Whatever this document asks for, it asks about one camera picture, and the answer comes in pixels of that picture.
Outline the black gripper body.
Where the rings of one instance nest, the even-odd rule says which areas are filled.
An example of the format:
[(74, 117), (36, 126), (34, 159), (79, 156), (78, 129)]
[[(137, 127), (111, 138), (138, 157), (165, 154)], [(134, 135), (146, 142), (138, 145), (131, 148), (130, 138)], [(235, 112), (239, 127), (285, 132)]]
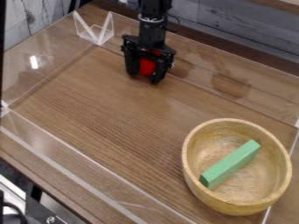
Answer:
[(166, 59), (174, 61), (177, 51), (166, 44), (166, 36), (146, 35), (143, 37), (125, 34), (122, 36), (126, 62), (139, 61), (142, 57), (150, 60)]

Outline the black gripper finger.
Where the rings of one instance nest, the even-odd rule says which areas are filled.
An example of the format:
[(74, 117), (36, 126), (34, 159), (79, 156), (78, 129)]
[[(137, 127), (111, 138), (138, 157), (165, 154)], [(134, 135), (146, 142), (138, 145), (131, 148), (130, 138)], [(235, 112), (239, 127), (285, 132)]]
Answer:
[(154, 72), (150, 78), (154, 85), (165, 78), (167, 70), (173, 67), (173, 63), (174, 61), (169, 58), (159, 58), (154, 61)]
[(137, 51), (126, 48), (126, 71), (131, 77), (137, 77), (139, 74), (139, 54)]

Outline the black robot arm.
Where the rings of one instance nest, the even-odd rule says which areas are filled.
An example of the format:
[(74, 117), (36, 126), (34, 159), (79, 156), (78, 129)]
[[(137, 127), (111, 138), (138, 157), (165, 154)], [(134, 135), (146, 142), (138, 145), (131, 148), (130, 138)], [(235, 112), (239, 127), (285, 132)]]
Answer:
[(166, 44), (169, 10), (173, 0), (138, 0), (139, 33), (122, 36), (126, 71), (131, 77), (145, 75), (158, 84), (174, 67), (177, 51)]

